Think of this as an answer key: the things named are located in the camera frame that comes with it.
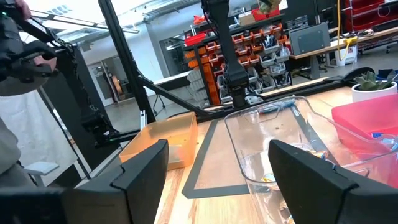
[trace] ceiling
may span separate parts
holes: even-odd
[[[58,16],[65,16],[73,19],[104,24],[98,0],[25,0],[33,16],[40,16],[39,12],[46,12]],[[200,0],[112,0],[113,7],[118,15],[122,27],[133,28],[143,22],[150,22],[156,17],[163,16],[173,11],[199,3]],[[57,35],[68,42],[94,41],[108,36],[108,31],[94,27],[80,26],[67,22],[51,21],[42,19],[41,23],[54,30]],[[28,35],[21,35],[22,40]]]

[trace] wooden table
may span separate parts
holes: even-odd
[[[398,27],[394,27],[388,30],[380,31],[374,33],[374,35],[370,37],[360,37],[357,41],[357,44],[370,42],[372,40],[380,39],[387,36],[394,36],[398,35]],[[325,47],[319,50],[314,50],[312,52],[307,52],[300,55],[291,55],[290,59],[301,59],[305,57],[310,57],[311,59],[311,76],[312,78],[320,78],[320,71],[319,71],[319,63],[317,60],[317,55],[326,54],[329,52],[334,52],[337,48],[344,49],[347,45],[344,43],[344,39],[340,39],[339,43],[337,40],[330,42],[329,47]]]
[[[351,89],[344,87],[312,95],[309,96],[308,99],[314,104],[322,102],[323,105],[326,103],[329,106],[339,106],[351,103]],[[316,108],[316,110],[322,110],[316,105],[314,105],[314,108]],[[199,150],[203,142],[210,122],[211,121],[198,125],[197,150]],[[214,138],[220,142],[229,141],[227,132],[215,134],[213,136],[213,139]],[[192,200],[187,199],[182,194],[182,189],[191,168],[190,166],[184,169],[168,171],[155,223],[261,223],[249,194]]]

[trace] orange translucent bin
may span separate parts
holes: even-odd
[[[192,164],[198,138],[195,113],[185,113],[165,121],[148,124],[120,153],[121,162],[126,162],[160,139],[169,142],[168,170]]]

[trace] workbench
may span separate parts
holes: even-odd
[[[372,36],[369,36],[369,37],[360,37],[357,41],[357,45],[365,44],[367,42],[371,42],[373,40],[377,40],[377,39],[381,39],[381,38],[393,37],[395,35],[398,35],[398,27],[394,27],[394,28],[391,28],[388,30],[376,32]],[[340,39],[339,42],[337,40],[335,40],[335,41],[330,42],[329,47],[325,47],[325,48],[322,48],[319,50],[314,50],[312,52],[307,52],[307,53],[300,54],[300,55],[291,55],[290,59],[298,60],[301,58],[310,57],[311,76],[313,79],[317,79],[317,78],[320,78],[320,70],[319,70],[319,63],[317,60],[317,55],[323,55],[323,54],[327,54],[330,52],[334,52],[338,48],[340,48],[340,50],[345,49],[346,46],[347,45],[344,43],[344,39]]]
[[[290,86],[276,91],[298,87]],[[327,117],[330,117],[330,107],[352,102],[350,87],[326,91],[307,98],[317,112]],[[327,110],[323,110],[322,105],[328,105]],[[198,124],[197,160],[204,156],[204,147],[208,149],[205,150],[206,156],[202,161],[204,164],[200,164],[203,167],[200,173],[197,173],[195,183],[188,182],[192,181],[192,172],[196,172],[197,161],[192,166],[168,171],[155,223],[261,223],[247,188],[245,191],[246,183],[241,175],[224,119]],[[187,185],[197,189],[196,195],[192,195],[192,189],[188,192]],[[186,198],[185,195],[188,193],[192,199]]]

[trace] person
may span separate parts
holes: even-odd
[[[24,19],[31,17],[30,9],[24,0],[16,0]],[[54,71],[57,59],[45,60],[39,56],[34,59],[36,65],[47,64]],[[7,77],[0,82],[0,96],[14,96],[38,89],[46,82],[46,78],[35,78],[32,83],[21,83],[18,79]],[[35,186],[30,177],[18,164],[21,152],[17,146],[17,137],[8,129],[0,118],[0,187]]]

